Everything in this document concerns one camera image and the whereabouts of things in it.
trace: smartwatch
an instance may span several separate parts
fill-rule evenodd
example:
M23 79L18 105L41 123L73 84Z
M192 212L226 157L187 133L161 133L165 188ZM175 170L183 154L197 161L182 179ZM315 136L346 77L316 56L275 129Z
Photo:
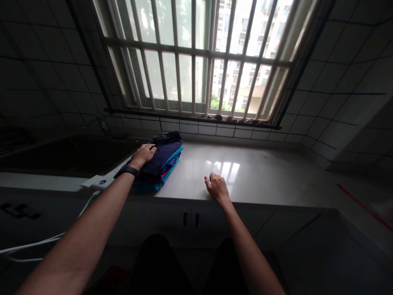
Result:
M116 173L116 175L113 178L114 179L118 178L124 172L131 173L133 176L135 176L135 178L139 174L139 170L136 170L134 167L130 167L127 164L124 164L123 167L119 170L119 172Z

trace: forearm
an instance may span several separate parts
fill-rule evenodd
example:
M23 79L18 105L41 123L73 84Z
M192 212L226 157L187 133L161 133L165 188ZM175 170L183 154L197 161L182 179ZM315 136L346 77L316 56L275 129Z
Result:
M237 257L251 294L285 294L259 247L237 214L232 202L222 202Z
M17 294L81 294L124 206L134 176L120 175L78 218Z

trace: sink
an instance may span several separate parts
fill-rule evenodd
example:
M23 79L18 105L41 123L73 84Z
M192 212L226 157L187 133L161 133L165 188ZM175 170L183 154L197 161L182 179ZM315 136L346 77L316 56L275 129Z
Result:
M0 158L0 171L90 178L110 172L147 142L71 136Z

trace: white cable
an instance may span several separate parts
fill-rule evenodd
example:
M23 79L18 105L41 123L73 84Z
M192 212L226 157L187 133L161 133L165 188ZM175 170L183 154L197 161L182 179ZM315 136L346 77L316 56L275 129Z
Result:
M90 204L91 200L97 196L98 194L100 194L101 191L95 191L91 197L89 198L89 200L86 202L85 207L82 209L81 213L78 215L78 218L82 215L82 213L86 210L87 206ZM27 245L23 245L23 246L17 246L17 247L13 247L13 248L8 248L8 249L4 249L4 250L0 250L0 254L5 254L5 258L7 258L8 260L12 261L12 262L32 262L32 261L40 261L42 260L42 258L34 258L34 259L16 259L13 257L10 257L9 255L11 253L15 253L17 251L23 250L23 249L28 249L31 247L35 247L35 246L40 246L40 245L44 245L50 242L54 242L57 240L61 239L61 236L65 234L65 232L58 234L56 236L53 236L51 238L48 238L46 240L43 240L41 242L36 242L36 243L32 243L32 244L27 244Z

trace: hand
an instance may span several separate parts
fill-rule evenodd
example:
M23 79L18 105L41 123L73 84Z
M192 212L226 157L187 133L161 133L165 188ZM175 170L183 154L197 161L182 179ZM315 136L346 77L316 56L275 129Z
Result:
M223 206L226 202L230 202L229 192L224 178L212 172L210 179L205 176L205 184L209 194L220 206Z
M153 158L156 150L157 148L154 144L141 145L140 148L137 149L135 154L132 155L131 162L128 164L128 166L140 170L147 162L149 162Z

